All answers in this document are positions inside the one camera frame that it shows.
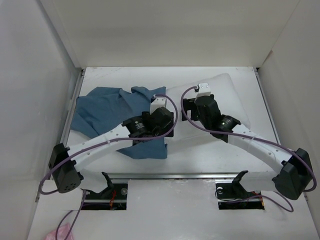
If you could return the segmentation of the white pillow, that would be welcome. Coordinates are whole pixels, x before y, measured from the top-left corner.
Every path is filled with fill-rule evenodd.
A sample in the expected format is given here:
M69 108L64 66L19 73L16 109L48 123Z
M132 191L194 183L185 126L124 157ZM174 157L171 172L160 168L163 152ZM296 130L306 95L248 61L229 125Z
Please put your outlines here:
M250 120L244 109L243 103L232 82L229 74L223 73L211 78L202 79L192 83L179 84L178 86L166 89L166 95L169 96L177 106L178 122L174 128L174 136L167 137L167 143L174 143L191 138L202 137L207 133L192 126L188 121L182 120L181 96L185 90L198 84L207 83L214 99L222 114L232 116L239 120L247 128L251 127Z

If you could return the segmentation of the blue pillowcase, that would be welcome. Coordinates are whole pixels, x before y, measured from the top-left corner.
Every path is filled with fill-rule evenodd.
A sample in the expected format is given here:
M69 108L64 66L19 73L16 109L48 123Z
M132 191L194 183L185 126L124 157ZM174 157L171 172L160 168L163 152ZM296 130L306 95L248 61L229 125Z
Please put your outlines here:
M130 92L122 88L96 87L86 96L77 98L70 128L93 139L129 118L148 112L151 98L165 93L164 86L151 90L134 86Z

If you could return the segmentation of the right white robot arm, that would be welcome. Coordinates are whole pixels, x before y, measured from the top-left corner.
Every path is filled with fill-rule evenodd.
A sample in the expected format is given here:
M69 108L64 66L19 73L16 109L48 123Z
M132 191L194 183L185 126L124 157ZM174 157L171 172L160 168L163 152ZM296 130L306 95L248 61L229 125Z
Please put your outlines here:
M275 142L258 137L238 119L221 114L213 94L196 98L180 98L182 120L214 138L238 147L256 157L272 170L250 172L243 170L230 182L216 184L224 199L245 199L250 192L273 191L297 200L307 191L310 182L314 190L317 181L310 156L302 148L288 149Z

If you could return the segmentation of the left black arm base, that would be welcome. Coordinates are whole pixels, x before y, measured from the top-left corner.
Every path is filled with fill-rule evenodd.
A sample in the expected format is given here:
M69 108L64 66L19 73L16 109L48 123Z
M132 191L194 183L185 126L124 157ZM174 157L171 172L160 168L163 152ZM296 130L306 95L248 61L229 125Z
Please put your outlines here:
M86 192L83 211L124 211L127 209L128 183L114 182L100 193Z

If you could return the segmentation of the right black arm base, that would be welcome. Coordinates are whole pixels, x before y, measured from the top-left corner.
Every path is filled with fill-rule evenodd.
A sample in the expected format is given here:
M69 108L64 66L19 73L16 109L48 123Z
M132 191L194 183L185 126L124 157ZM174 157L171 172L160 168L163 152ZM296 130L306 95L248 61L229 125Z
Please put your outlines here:
M216 183L215 197L219 210L264 210L261 193L247 192L239 184Z

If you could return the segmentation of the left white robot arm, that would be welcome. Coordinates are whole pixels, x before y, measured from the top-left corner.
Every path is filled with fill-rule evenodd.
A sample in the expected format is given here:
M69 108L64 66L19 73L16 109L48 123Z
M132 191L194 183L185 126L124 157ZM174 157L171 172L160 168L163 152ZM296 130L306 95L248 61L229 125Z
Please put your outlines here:
M105 155L164 137L172 137L174 113L165 107L131 117L114 129L74 146L59 143L53 147L48 167L57 192L68 193L81 186L88 165Z

